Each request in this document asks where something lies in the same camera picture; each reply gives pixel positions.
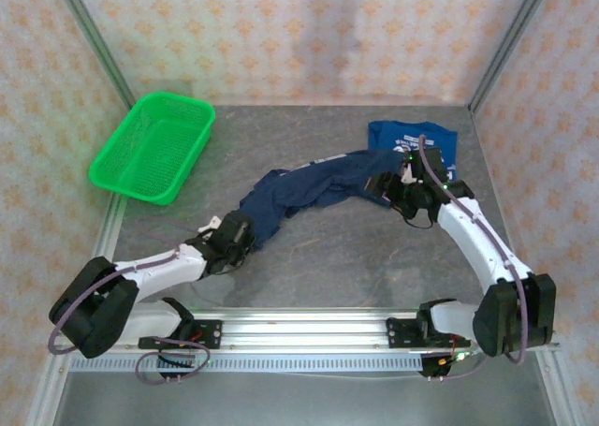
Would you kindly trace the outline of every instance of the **dark blue fabric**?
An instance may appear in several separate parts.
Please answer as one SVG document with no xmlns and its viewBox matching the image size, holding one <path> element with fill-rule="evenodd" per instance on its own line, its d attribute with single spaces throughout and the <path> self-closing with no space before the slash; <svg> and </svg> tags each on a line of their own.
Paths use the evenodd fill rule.
<svg viewBox="0 0 599 426">
<path fill-rule="evenodd" d="M 458 179 L 456 154 L 458 150 L 458 133 L 443 128 L 432 122 L 407 124 L 395 120 L 377 120 L 368 124 L 368 148 L 370 150 L 396 150 L 406 152 L 418 148 L 418 137 L 427 137 L 427 146 L 439 147 L 450 180 Z"/>
<path fill-rule="evenodd" d="M 324 208 L 352 196 L 388 206 L 367 193 L 364 186 L 371 176 L 399 171 L 402 160 L 403 154 L 391 150 L 363 150 L 292 171 L 271 170 L 240 201 L 240 212 L 254 219 L 256 248 L 276 234 L 285 217 L 303 208 Z"/>
</svg>

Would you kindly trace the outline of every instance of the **green basket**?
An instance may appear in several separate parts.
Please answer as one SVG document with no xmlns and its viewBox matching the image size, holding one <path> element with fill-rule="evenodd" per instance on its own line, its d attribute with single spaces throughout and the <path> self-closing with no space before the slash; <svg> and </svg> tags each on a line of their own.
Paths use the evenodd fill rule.
<svg viewBox="0 0 599 426">
<path fill-rule="evenodd" d="M 167 92 L 140 99 L 90 167 L 95 185 L 169 204 L 210 138 L 216 118 L 205 101 Z"/>
</svg>

